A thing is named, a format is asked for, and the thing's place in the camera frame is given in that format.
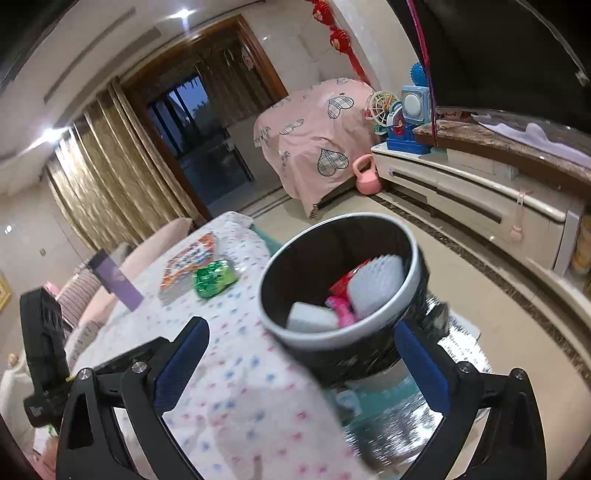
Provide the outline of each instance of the ceiling light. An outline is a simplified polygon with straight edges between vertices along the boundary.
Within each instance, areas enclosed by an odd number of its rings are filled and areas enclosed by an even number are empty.
[[[43,132],[43,135],[40,136],[39,138],[37,138],[37,140],[35,140],[31,146],[28,148],[28,150],[38,147],[39,145],[46,143],[46,142],[50,142],[50,143],[55,143],[59,140],[61,140],[62,136],[64,135],[64,133],[68,130],[68,127],[64,127],[64,128],[48,128],[47,130],[45,130]]]
[[[174,15],[169,15],[167,18],[182,18],[186,19],[189,15],[193,15],[197,10],[187,10],[183,8],[181,11],[176,12]]]

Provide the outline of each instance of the white polka dot tablecloth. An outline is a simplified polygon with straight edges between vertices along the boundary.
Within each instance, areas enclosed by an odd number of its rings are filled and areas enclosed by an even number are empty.
[[[320,387],[262,328],[256,293],[269,252],[251,224],[249,217],[225,213],[156,260],[134,280],[144,295],[140,307],[130,313],[119,303],[74,371],[158,336],[174,339],[201,316],[209,323],[209,346],[164,420],[206,480],[372,478],[349,449]],[[191,291],[163,306],[158,288],[167,260],[209,231],[240,280],[210,300]],[[139,472],[155,478],[124,411],[118,419]]]

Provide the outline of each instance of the screw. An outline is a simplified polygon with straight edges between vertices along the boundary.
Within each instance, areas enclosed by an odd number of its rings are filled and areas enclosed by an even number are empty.
[[[82,370],[80,370],[80,373],[78,374],[78,378],[80,378],[80,380],[86,380],[89,377],[90,377],[90,368],[83,368]]]
[[[516,368],[513,370],[513,375],[519,380],[525,380],[526,377],[525,371],[522,368]]]
[[[459,362],[457,366],[465,374],[469,374],[473,368],[473,366],[470,362]]]
[[[133,365],[131,365],[131,371],[134,374],[140,374],[142,372],[145,372],[146,368],[148,368],[146,362],[136,362]]]

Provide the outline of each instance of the trash can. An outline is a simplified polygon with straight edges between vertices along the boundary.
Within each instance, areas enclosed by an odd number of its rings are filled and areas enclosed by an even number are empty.
[[[354,325],[322,333],[285,328],[294,302],[324,305],[329,288],[362,262],[394,254],[405,281],[383,307]],[[351,213],[314,225],[287,242],[267,265],[258,299],[264,326],[324,387],[370,377],[400,360],[391,328],[426,315],[429,272],[408,227],[392,216]]]

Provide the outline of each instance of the wooden door frame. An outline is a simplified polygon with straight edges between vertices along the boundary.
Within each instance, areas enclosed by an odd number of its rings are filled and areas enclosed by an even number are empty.
[[[155,125],[150,120],[148,115],[148,106],[144,105],[138,90],[141,85],[148,82],[153,82],[162,71],[174,67],[184,56],[190,53],[191,49],[199,42],[208,38],[212,34],[216,34],[223,30],[234,30],[238,34],[238,38],[246,48],[246,51],[252,58],[252,61],[261,76],[265,87],[269,91],[271,98],[274,102],[278,102],[282,98],[285,98],[287,90],[283,85],[275,67],[267,57],[265,50],[258,41],[256,35],[248,25],[247,21],[242,15],[237,15],[226,20],[221,20],[213,25],[210,25],[202,30],[196,32],[193,36],[184,40],[183,42],[172,46],[161,55],[151,60],[147,65],[142,67],[132,77],[123,82],[122,88],[125,92],[131,107],[138,116],[139,121],[146,129],[148,135],[152,139],[152,142],[160,152],[160,155],[166,162],[166,165],[170,168],[174,177],[180,183],[181,187],[191,197],[191,200],[206,220],[211,220],[212,216],[207,206],[199,198],[197,192],[193,190],[187,177],[184,175],[180,164],[170,151],[164,140],[160,137]]]

